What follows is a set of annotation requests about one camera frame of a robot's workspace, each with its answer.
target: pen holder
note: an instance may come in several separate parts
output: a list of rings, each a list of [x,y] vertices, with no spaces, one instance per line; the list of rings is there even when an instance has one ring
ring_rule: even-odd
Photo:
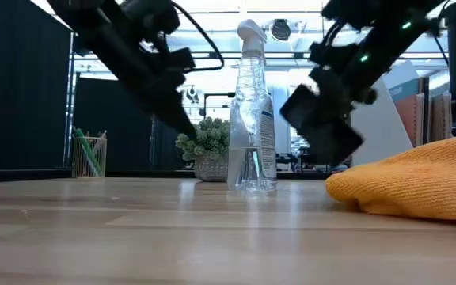
[[[72,176],[105,177],[107,139],[77,137],[73,140]]]

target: orange cloth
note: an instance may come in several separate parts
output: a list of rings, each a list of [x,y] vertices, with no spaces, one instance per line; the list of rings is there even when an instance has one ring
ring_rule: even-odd
[[[326,189],[370,214],[456,220],[456,138],[332,175]]]

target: clear plastic bottle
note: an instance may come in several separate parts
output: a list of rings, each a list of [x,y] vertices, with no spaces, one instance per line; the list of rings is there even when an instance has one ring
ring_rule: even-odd
[[[266,35],[251,20],[239,25],[244,40],[235,98],[230,110],[230,190],[276,189],[276,147],[272,99],[265,82]]]

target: green plant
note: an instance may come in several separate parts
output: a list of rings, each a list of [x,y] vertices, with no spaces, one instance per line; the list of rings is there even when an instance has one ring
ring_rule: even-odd
[[[207,155],[218,160],[228,154],[230,144],[230,122],[207,117],[195,125],[196,139],[179,134],[175,145],[184,151],[182,159],[191,161],[197,155]]]

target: wooden table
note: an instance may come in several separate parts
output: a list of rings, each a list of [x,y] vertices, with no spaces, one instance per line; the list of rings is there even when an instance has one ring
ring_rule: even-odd
[[[320,181],[0,183],[0,285],[456,285],[456,226],[350,212]]]

